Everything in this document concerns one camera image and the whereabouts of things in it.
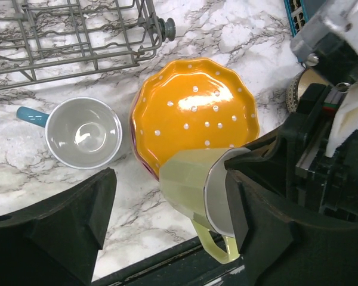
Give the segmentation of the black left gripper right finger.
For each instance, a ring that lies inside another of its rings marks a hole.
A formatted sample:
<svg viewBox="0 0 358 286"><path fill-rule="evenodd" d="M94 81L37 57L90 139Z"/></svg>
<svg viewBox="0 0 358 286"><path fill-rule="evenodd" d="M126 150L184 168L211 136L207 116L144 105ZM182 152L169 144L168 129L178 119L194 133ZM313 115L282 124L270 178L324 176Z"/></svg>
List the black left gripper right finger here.
<svg viewBox="0 0 358 286"><path fill-rule="evenodd" d="M358 223L311 212L237 170L226 193L251 285L358 285Z"/></svg>

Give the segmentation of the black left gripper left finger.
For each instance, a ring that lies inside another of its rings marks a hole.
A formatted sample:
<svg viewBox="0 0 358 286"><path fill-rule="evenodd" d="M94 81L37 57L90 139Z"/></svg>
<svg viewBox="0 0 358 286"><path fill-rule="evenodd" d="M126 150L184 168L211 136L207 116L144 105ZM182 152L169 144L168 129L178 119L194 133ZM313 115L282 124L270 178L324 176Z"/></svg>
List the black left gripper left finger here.
<svg viewBox="0 0 358 286"><path fill-rule="evenodd" d="M0 285L90 285L117 177L107 168L0 216Z"/></svg>

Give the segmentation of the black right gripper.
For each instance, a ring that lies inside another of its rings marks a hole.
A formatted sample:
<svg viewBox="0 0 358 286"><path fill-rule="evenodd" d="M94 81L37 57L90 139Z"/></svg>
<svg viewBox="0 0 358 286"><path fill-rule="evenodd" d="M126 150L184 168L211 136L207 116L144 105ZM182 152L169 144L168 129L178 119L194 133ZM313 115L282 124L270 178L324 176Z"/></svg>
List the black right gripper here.
<svg viewBox="0 0 358 286"><path fill-rule="evenodd" d="M345 94L328 82L313 83L285 125L291 155L292 183L304 207L343 220L358 222L358 128L332 157L325 155L334 117ZM248 143L247 153L224 163L281 197L286 195L286 145L276 128Z"/></svg>

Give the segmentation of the pale yellow mug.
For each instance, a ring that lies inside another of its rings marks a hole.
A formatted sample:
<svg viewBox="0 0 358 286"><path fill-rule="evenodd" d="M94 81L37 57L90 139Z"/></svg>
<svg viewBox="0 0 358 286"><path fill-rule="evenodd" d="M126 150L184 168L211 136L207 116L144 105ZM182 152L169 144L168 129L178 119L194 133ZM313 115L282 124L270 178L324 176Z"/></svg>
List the pale yellow mug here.
<svg viewBox="0 0 358 286"><path fill-rule="evenodd" d="M191 220L204 250L221 264L240 256L227 200L224 163L247 152L246 147L180 151L159 170L164 198Z"/></svg>

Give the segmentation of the brown patterned bowl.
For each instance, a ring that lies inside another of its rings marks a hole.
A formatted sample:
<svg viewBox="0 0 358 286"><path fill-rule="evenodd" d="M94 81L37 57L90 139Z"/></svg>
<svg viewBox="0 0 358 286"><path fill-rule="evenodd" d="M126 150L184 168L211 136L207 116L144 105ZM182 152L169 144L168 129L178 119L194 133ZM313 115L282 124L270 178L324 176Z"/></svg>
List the brown patterned bowl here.
<svg viewBox="0 0 358 286"><path fill-rule="evenodd" d="M293 78L286 91L286 107L290 113L296 111L301 96L313 83L327 85L327 82L311 69L305 69Z"/></svg>

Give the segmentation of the blue floral mug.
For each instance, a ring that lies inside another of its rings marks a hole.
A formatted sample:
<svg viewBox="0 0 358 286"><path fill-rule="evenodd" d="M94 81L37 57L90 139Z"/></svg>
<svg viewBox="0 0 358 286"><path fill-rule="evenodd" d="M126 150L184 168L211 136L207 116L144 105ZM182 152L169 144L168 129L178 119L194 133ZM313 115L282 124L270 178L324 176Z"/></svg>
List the blue floral mug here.
<svg viewBox="0 0 358 286"><path fill-rule="evenodd" d="M50 114L19 107L16 117L44 128L50 152L74 169L102 167L116 157L121 147L123 132L119 117L95 98L70 98Z"/></svg>

